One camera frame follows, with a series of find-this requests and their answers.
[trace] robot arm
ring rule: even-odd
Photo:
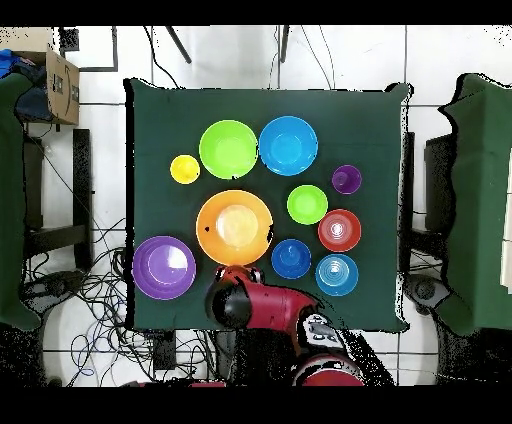
[[[226,328],[267,328],[288,334],[297,357],[296,385],[394,384],[364,339],[361,344],[348,330],[340,334],[330,327],[315,299],[263,283],[258,269],[219,267],[206,297],[207,315]]]

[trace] large orange bowl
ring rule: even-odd
[[[272,215],[254,194],[227,190],[203,205],[197,215],[196,234],[204,253],[215,262],[248,265],[270,245]]]

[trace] bowl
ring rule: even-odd
[[[346,252],[361,239],[361,223],[345,209],[328,212],[318,224],[320,242],[332,252]]]
[[[203,133],[199,142],[199,157],[204,167],[217,178],[240,178],[258,160],[258,140],[242,122],[218,121]]]
[[[226,190],[203,205],[197,215],[196,235],[215,262],[247,265],[267,251],[273,237],[272,215],[254,194]]]
[[[272,251],[272,267],[280,277],[300,278],[308,272],[310,266],[311,252],[299,240],[283,240]]]
[[[197,159],[190,155],[176,156],[171,162],[171,176],[180,184],[193,183],[201,168]]]
[[[295,222],[304,225],[315,224],[327,212],[327,196],[318,187],[301,185],[292,190],[286,207]]]
[[[181,240],[157,236],[145,240],[135,251],[132,275],[146,296],[170,300],[190,288],[196,275],[196,263]]]
[[[261,131],[259,150],[261,161],[272,172],[297,175],[315,160],[318,140],[311,125],[303,119],[281,116]]]
[[[359,271],[347,255],[333,253],[324,257],[315,272],[318,287],[329,296],[345,296],[357,285]]]
[[[331,182],[338,193],[352,194],[361,187],[361,172],[355,166],[342,165],[333,172]]]

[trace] green tablecloth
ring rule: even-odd
[[[206,317],[204,308],[217,264],[199,247],[195,221],[206,200],[228,189],[254,193],[272,213],[274,240],[255,263],[265,271],[268,284],[319,297],[326,305],[324,313],[336,327],[406,328],[395,314],[400,104],[408,93],[405,84],[395,85],[389,92],[165,90],[133,79],[125,87],[127,99],[133,96],[134,107],[134,122],[127,124],[134,125],[134,247],[149,237],[172,235],[190,247],[197,263],[192,287],[177,299],[153,300],[135,288],[135,328],[218,328]],[[318,136],[318,156],[305,172],[279,176],[258,160],[247,175],[233,181],[215,178],[204,167],[191,185],[171,178],[171,160],[179,154],[199,158],[199,140],[212,123],[238,120],[259,136],[269,121],[282,115],[305,119]],[[130,159],[128,172],[132,172]],[[332,172],[341,164],[353,164],[362,172],[362,186],[353,195],[340,195],[330,185]],[[349,209],[361,221],[362,238],[348,252],[359,267],[359,282],[347,296],[326,296],[316,285],[316,265],[331,252],[318,240],[317,225],[297,224],[287,213],[288,194],[300,184],[318,185],[327,194],[329,210]],[[274,246],[289,237],[306,243],[312,253],[309,272],[297,280],[279,277],[270,262]]]
[[[25,239],[23,127],[14,114],[18,98],[32,83],[23,75],[0,78],[0,322],[21,330],[40,325],[19,299]]]
[[[457,158],[452,168],[455,221],[448,236],[446,278],[454,294],[437,307],[459,335],[479,328],[512,329],[512,295],[500,285],[509,155],[512,90],[476,74],[459,80],[453,119]]]

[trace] small blue bowl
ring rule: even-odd
[[[283,240],[272,251],[272,266],[283,278],[300,278],[311,266],[311,252],[299,240]]]
[[[316,267],[316,283],[329,296],[345,296],[357,284],[359,271],[356,263],[340,253],[328,255]]]
[[[295,116],[281,116],[269,122],[260,134],[262,162],[279,175],[297,175],[315,160],[318,139],[306,121]]]

